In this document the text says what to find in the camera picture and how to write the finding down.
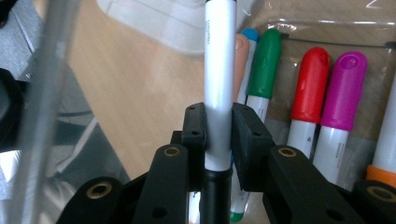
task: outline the blue marker cap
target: blue marker cap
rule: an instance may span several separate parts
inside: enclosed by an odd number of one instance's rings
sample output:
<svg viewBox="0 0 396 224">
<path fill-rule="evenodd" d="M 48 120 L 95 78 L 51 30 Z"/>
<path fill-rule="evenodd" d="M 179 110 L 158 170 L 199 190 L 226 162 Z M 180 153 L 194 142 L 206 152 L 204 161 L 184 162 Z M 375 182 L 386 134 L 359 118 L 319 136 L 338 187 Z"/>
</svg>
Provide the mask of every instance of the blue marker cap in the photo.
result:
<svg viewBox="0 0 396 224">
<path fill-rule="evenodd" d="M 260 40 L 259 32 L 257 32 L 255 29 L 252 28 L 247 28 L 243 30 L 241 34 L 247 37 L 248 40 L 253 40 L 256 42 L 259 42 Z"/>
</svg>

